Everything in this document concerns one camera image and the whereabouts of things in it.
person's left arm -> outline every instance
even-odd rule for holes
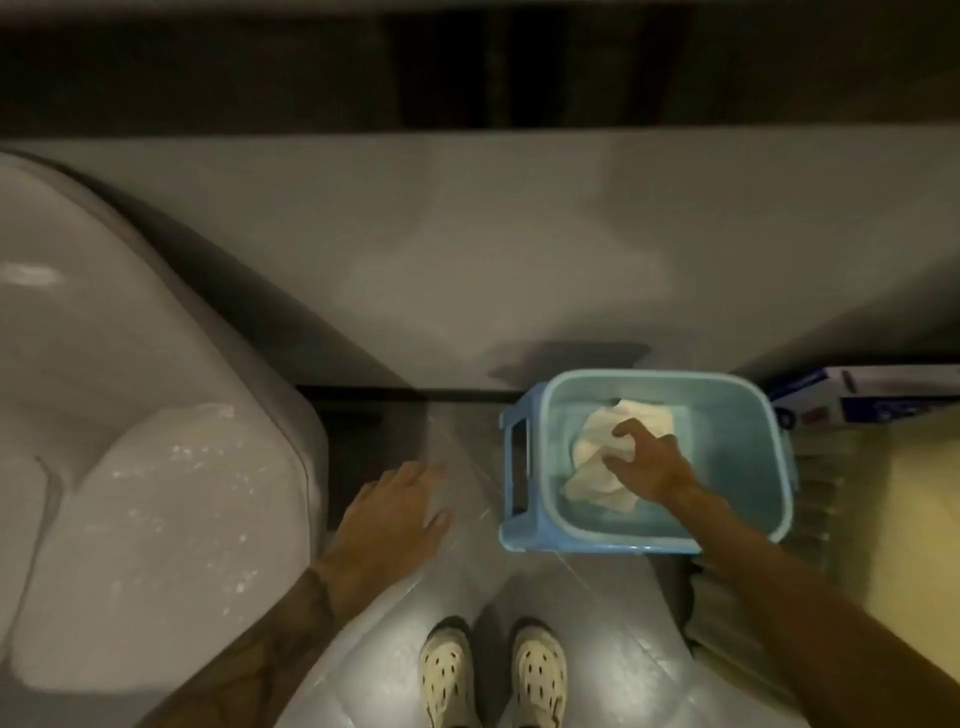
[[[368,483],[327,553],[256,624],[138,728],[267,728],[340,629],[436,553],[451,524],[423,524],[442,469],[404,463]]]

person's right arm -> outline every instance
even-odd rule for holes
[[[607,467],[669,510],[730,582],[813,728],[960,725],[960,686],[702,488],[673,437],[637,420],[613,434],[636,452]]]

person's left hand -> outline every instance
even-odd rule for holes
[[[433,556],[453,523],[444,509],[424,525],[443,466],[404,463],[367,483],[347,509],[326,554],[313,565],[341,624]]]

crumpled cloth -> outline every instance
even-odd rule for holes
[[[587,417],[573,443],[571,455],[576,470],[564,485],[568,500],[585,501],[620,513],[634,510],[639,497],[624,488],[603,464],[603,456],[608,454],[634,459],[634,438],[612,435],[614,427],[631,418],[640,420],[655,437],[673,434],[673,414],[667,407],[631,400],[600,407]]]

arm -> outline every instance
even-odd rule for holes
[[[280,602],[158,705],[139,728],[265,728],[340,629],[436,553],[451,515],[426,526],[443,472],[404,463],[368,483],[328,552]]]
[[[633,436],[636,453],[607,467],[667,508],[731,583],[814,728],[960,725],[960,686],[701,488],[672,436],[637,420],[613,434]]]

